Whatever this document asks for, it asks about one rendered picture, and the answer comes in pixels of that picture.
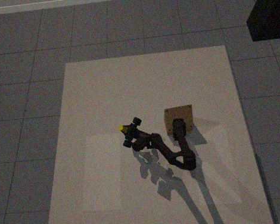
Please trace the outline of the yellow cylinder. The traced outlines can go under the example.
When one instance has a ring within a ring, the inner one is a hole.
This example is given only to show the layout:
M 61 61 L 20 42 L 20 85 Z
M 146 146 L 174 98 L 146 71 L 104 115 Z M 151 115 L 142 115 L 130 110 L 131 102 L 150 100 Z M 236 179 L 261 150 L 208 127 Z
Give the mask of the yellow cylinder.
M 126 131 L 127 131 L 127 128 L 124 127 L 124 126 L 122 126 L 122 125 L 120 125 L 120 126 L 119 126 L 119 130 L 122 130 L 122 131 L 126 132 Z

